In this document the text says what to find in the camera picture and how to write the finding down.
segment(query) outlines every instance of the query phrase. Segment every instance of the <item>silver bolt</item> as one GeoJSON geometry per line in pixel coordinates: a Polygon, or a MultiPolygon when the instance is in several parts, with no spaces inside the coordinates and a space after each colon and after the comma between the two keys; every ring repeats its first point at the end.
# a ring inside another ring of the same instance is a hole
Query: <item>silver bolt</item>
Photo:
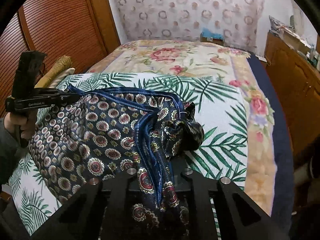
{"type": "Polygon", "coordinates": [[[137,170],[135,168],[129,168],[127,169],[127,173],[130,175],[134,175],[137,173],[137,170]]]}
{"type": "Polygon", "coordinates": [[[231,182],[231,179],[229,179],[228,177],[222,177],[220,179],[220,181],[221,181],[222,184],[227,185],[227,184],[229,184],[231,182]]]}
{"type": "Polygon", "coordinates": [[[91,185],[97,185],[97,184],[99,183],[99,179],[98,179],[98,178],[91,178],[91,179],[89,180],[89,183],[90,183],[91,185]]]}
{"type": "Polygon", "coordinates": [[[184,174],[191,175],[192,173],[193,173],[193,170],[191,168],[185,168],[184,169],[184,174]]]}

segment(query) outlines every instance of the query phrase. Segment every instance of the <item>patterned garment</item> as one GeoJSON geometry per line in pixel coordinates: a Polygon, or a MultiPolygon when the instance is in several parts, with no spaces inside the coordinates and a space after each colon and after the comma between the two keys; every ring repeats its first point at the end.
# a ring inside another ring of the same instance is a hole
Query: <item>patterned garment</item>
{"type": "Polygon", "coordinates": [[[143,204],[133,206],[134,220],[144,221],[152,214],[152,228],[158,226],[161,212],[175,208],[173,213],[187,223],[169,160],[198,149],[204,140],[201,125],[194,121],[194,103],[135,88],[68,89],[80,94],[80,100],[54,106],[29,143],[52,194],[63,204],[91,178],[106,180],[135,167],[143,204]]]}

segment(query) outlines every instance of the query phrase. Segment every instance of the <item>wardrobe door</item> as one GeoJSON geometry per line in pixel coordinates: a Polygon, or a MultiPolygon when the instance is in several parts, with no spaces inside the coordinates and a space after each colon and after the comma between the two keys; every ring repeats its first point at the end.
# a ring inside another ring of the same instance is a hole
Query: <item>wardrobe door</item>
{"type": "Polygon", "coordinates": [[[11,94],[15,72],[22,52],[28,46],[24,40],[16,13],[0,37],[0,116],[5,114],[4,101],[11,94]]]}
{"type": "Polygon", "coordinates": [[[24,14],[37,50],[46,53],[49,70],[55,60],[71,56],[76,73],[107,55],[89,0],[27,0],[24,14]]]}

